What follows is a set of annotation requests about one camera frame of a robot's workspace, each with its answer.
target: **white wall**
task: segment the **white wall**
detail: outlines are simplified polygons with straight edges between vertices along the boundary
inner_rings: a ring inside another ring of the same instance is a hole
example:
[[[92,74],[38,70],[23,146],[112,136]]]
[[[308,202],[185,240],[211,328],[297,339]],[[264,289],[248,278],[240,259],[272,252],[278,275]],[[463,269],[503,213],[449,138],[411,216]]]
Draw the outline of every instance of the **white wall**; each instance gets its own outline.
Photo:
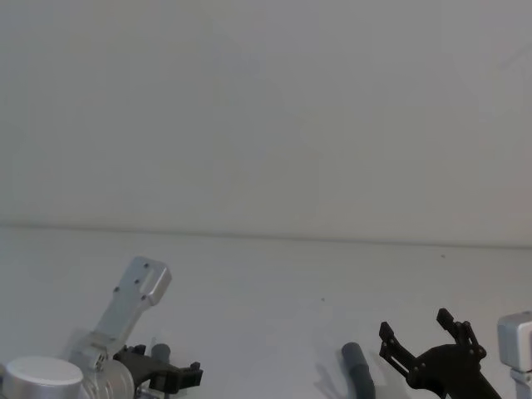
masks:
[[[4,0],[0,223],[531,245],[531,15]]]
[[[529,250],[0,229],[0,362],[62,352],[96,324],[137,254],[166,261],[174,281],[131,343],[166,337],[178,363],[201,361],[204,381],[190,397],[323,399],[318,384],[339,392],[325,399],[343,399],[335,352],[352,340],[378,399],[432,397],[377,358],[377,333],[389,321],[415,354],[451,342],[436,324],[439,307],[471,320],[489,353],[485,375],[514,397],[495,326],[532,306]]]

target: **gray cylinder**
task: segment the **gray cylinder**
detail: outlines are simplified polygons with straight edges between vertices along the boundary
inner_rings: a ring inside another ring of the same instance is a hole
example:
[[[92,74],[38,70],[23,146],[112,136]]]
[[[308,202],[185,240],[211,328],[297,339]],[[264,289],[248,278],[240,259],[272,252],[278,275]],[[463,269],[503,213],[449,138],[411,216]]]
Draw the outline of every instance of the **gray cylinder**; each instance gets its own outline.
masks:
[[[375,384],[360,345],[346,343],[342,348],[343,361],[355,386],[357,399],[375,399]]]
[[[160,362],[170,363],[170,347],[165,343],[158,343],[151,348],[151,357]]]
[[[20,357],[6,365],[2,394],[7,399],[77,399],[79,367],[54,357]]]

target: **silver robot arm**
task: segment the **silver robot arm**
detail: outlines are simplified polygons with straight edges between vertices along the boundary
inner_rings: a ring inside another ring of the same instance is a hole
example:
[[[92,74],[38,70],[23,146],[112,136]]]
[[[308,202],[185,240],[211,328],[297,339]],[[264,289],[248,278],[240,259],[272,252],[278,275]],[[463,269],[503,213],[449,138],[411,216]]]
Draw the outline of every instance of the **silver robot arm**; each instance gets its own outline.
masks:
[[[532,399],[532,312],[500,318],[497,333],[500,361],[511,368],[517,399]]]
[[[141,314],[155,306],[171,281],[162,262],[134,258],[94,331],[71,351],[68,362],[53,357],[22,357],[6,366],[5,399],[133,399],[176,393],[200,384],[194,363],[185,369],[144,356],[143,346],[126,340]],[[141,386],[150,381],[150,387]]]

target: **white robot part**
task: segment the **white robot part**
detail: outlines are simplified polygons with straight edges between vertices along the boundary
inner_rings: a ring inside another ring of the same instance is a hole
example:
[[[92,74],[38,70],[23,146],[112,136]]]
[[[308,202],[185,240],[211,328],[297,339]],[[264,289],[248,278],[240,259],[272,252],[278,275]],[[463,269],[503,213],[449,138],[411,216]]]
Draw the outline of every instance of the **white robot part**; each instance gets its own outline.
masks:
[[[500,361],[511,367],[517,399],[532,399],[532,312],[500,318],[497,333]]]
[[[162,262],[134,258],[113,290],[100,322],[74,347],[69,361],[83,372],[101,371],[103,362],[124,347],[141,314],[159,303],[171,279]]]

